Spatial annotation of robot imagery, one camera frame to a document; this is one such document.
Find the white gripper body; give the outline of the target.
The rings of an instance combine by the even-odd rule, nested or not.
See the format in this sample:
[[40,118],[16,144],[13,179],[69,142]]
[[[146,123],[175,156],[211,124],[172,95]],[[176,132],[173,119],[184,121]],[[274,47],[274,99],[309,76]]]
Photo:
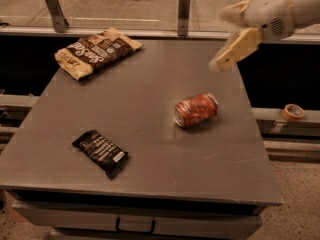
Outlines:
[[290,0],[251,0],[244,11],[244,21],[259,28],[264,40],[280,40],[294,33]]

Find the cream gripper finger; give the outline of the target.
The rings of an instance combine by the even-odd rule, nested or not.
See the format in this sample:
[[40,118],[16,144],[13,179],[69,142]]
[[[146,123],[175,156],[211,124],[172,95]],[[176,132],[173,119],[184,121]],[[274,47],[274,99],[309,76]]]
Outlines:
[[220,18],[223,21],[232,23],[241,27],[248,27],[248,20],[246,18],[246,12],[250,5],[249,0],[244,0],[229,6],[226,6],[220,11]]
[[262,31],[253,27],[233,33],[208,63],[209,70],[218,73],[231,69],[258,49],[262,37]]

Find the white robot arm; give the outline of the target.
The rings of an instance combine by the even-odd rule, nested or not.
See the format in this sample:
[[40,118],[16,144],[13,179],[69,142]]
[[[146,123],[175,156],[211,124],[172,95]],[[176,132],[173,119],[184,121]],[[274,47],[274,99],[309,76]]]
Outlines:
[[266,41],[282,40],[320,23],[320,0],[245,0],[223,8],[220,18],[242,27],[208,63],[223,72],[254,53]]

